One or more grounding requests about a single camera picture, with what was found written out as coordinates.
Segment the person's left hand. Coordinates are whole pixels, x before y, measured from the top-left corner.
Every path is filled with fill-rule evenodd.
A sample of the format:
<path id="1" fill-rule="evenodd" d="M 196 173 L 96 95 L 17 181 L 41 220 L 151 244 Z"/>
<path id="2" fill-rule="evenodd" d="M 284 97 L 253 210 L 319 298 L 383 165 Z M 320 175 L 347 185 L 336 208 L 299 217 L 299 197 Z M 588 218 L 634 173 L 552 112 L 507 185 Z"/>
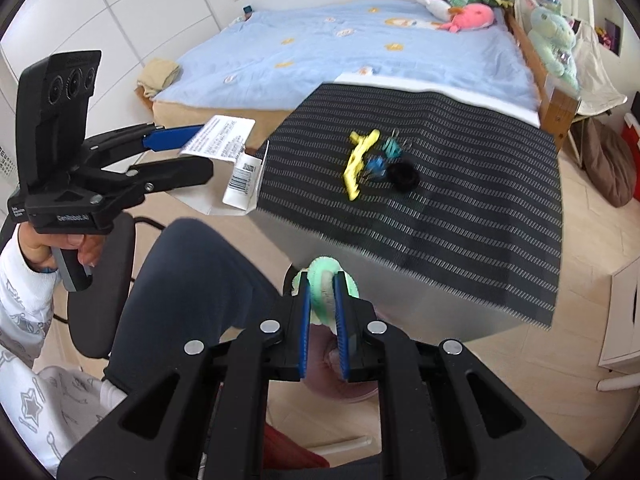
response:
<path id="1" fill-rule="evenodd" d="M 18 244 L 26 262 L 35 270 L 55 270 L 53 249 L 70 250 L 83 266 L 94 266 L 103 252 L 102 235 L 39 234 L 28 222 L 21 223 L 17 231 Z"/>

